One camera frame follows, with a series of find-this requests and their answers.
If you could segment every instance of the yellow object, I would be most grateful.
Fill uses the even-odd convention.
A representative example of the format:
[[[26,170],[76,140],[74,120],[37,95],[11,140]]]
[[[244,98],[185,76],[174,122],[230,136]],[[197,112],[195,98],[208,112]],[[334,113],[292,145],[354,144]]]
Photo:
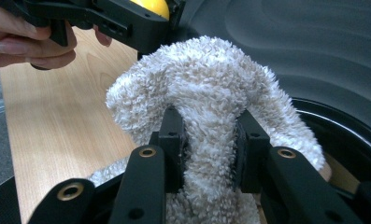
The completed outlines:
[[[169,20],[170,13],[165,0],[130,0],[137,5],[146,8],[147,10]]]

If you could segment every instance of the brass insert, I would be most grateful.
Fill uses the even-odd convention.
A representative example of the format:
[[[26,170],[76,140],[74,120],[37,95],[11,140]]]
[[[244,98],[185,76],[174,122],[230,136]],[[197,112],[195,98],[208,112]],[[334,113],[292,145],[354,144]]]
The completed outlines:
[[[57,193],[57,198],[60,201],[70,201],[77,198],[84,190],[84,187],[79,182],[74,182],[64,186]]]
[[[287,158],[287,159],[293,159],[293,158],[296,157],[295,153],[293,153],[291,150],[286,149],[286,148],[279,149],[278,154],[281,157],[284,157],[284,158]]]
[[[148,158],[148,157],[152,157],[154,155],[156,155],[156,150],[151,148],[151,147],[146,147],[146,148],[142,149],[141,151],[139,151],[139,156],[140,157]]]

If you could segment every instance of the white fluffy towel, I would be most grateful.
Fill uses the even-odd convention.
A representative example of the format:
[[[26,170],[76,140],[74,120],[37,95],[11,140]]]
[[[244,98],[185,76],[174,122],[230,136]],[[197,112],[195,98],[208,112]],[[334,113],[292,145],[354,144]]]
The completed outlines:
[[[159,131],[173,105],[184,119],[190,150],[185,185],[167,194],[167,223],[259,223],[250,194],[232,190],[235,122],[248,109],[273,146],[302,152],[320,170],[321,146],[300,120],[274,73],[219,38],[202,36],[162,46],[116,80],[107,93],[115,121],[139,145]],[[123,172],[127,160],[97,171],[99,185]]]

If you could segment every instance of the wooden surface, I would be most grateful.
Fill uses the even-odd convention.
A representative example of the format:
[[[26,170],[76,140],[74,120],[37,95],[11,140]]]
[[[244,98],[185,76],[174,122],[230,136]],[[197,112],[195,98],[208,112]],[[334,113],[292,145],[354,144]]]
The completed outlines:
[[[77,59],[65,68],[0,69],[23,223],[56,184],[86,177],[136,147],[105,105],[107,89],[136,52],[116,41],[101,46],[93,31],[76,34]]]

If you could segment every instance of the human hand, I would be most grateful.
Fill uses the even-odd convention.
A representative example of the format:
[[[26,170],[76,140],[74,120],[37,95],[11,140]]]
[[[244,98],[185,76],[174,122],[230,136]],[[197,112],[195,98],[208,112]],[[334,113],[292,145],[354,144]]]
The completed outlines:
[[[50,40],[49,27],[34,27],[22,18],[0,8],[0,67],[13,63],[31,63],[43,68],[60,68],[74,61],[77,39],[67,23],[68,46],[62,47]],[[97,40],[109,46],[111,39],[98,32]]]

